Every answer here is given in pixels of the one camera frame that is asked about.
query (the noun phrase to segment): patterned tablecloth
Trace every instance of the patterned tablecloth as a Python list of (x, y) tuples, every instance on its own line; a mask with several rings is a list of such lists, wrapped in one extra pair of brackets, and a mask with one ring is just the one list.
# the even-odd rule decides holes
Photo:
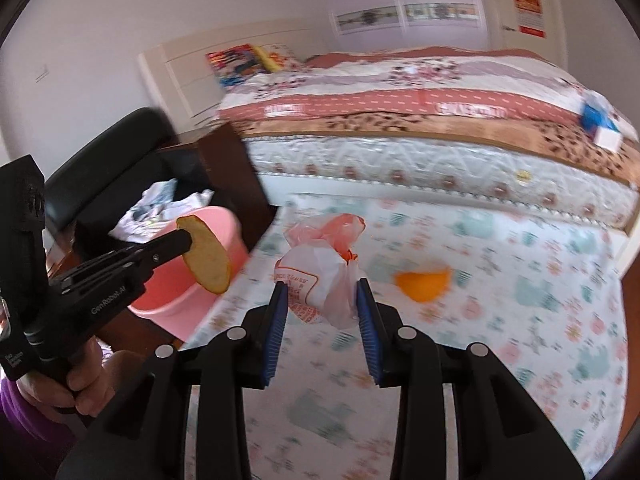
[[(284, 229), (327, 212), (366, 219), (354, 252), (378, 301), (437, 343), (485, 342), (587, 476), (604, 464), (620, 431), (627, 360), (620, 279), (609, 270), (609, 235), (599, 228), (472, 208), (292, 195), (186, 346), (206, 344), (267, 303), (274, 263), (289, 249)], [(438, 301), (414, 303), (392, 283), (398, 270), (434, 259), (455, 269)], [(255, 478), (388, 479), (398, 401), (398, 389), (380, 390), (369, 377), (357, 327), (303, 324), (290, 312), (271, 386), (244, 392)]]

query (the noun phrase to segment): white headboard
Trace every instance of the white headboard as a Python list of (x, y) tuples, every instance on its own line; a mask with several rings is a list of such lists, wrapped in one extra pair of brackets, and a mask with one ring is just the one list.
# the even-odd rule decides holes
[(206, 55), (243, 43), (284, 43), (302, 60), (328, 51), (302, 19), (214, 28), (145, 50), (138, 62), (146, 87), (178, 133), (207, 123), (224, 95)]

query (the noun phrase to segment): pink plastic bag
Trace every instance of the pink plastic bag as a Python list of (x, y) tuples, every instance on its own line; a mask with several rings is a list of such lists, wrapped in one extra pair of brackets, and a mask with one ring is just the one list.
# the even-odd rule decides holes
[(274, 280), (289, 285), (289, 308), (306, 323), (322, 318), (336, 328), (357, 323), (355, 285), (364, 275), (351, 245), (364, 231), (356, 215), (307, 218), (285, 232), (291, 249), (274, 268)]

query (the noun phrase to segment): person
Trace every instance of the person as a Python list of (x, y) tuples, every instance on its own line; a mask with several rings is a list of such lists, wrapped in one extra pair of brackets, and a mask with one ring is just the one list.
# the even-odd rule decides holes
[(142, 357), (115, 352), (104, 364), (95, 337), (66, 377), (66, 388), (39, 372), (0, 383), (0, 478), (50, 480), (76, 441), (56, 408), (97, 416)]

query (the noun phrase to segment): wooden floor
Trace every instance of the wooden floor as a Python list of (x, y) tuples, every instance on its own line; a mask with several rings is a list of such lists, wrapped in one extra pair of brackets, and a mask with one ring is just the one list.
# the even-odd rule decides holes
[(629, 379), (626, 391), (625, 416), (618, 443), (640, 415), (640, 258), (637, 258), (622, 279), (625, 301), (626, 338), (628, 340)]

